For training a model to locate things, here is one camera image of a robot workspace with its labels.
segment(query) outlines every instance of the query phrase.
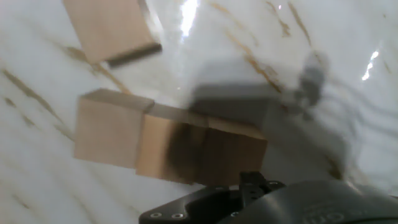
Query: white marble countertop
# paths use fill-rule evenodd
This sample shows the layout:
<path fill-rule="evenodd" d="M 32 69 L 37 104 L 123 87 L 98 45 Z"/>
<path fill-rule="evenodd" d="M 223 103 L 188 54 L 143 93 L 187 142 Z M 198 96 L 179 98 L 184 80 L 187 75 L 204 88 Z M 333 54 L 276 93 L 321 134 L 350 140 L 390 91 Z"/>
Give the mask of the white marble countertop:
<path fill-rule="evenodd" d="M 201 187 L 73 159 L 76 100 L 99 87 L 182 108 L 246 102 L 222 110 L 263 129 L 265 177 L 398 195 L 397 1 L 148 5 L 162 53 L 109 68 L 85 61 L 61 1 L 0 1 L 1 223 L 137 223 Z"/>

